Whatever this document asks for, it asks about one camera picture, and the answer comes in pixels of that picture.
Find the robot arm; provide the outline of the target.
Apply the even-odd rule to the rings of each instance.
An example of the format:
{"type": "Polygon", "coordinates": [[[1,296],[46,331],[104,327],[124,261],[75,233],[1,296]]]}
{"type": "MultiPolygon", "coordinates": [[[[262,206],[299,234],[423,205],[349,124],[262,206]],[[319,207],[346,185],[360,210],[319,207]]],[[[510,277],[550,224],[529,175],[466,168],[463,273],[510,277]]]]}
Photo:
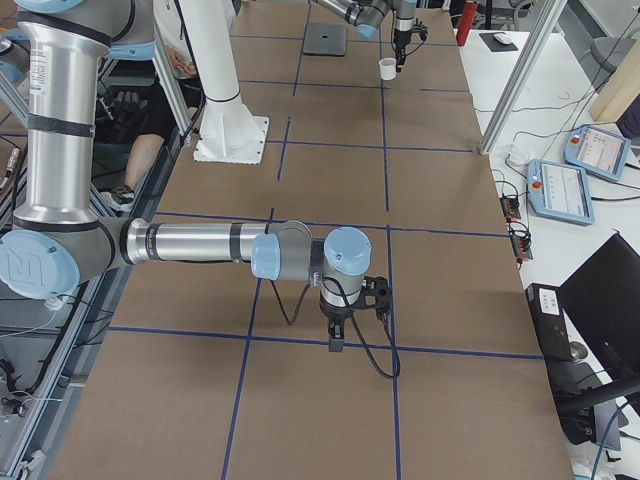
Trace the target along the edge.
{"type": "Polygon", "coordinates": [[[389,12],[393,13],[391,44],[397,73],[402,71],[407,57],[411,55],[406,48],[411,43],[413,35],[420,37],[419,47],[427,40],[428,28],[415,17],[417,2],[414,0],[317,0],[315,4],[341,17],[347,24],[353,25],[357,33],[367,40],[375,35],[386,15],[389,12]]]}
{"type": "Polygon", "coordinates": [[[49,299],[108,270],[147,261],[247,263],[254,276],[321,290],[329,348],[364,306],[371,244],[353,227],[314,238],[299,222],[149,223],[100,217],[89,205],[98,64],[118,47],[150,59],[156,42],[149,1],[22,1],[30,42],[25,201],[1,240],[1,278],[14,292],[49,299]]]}

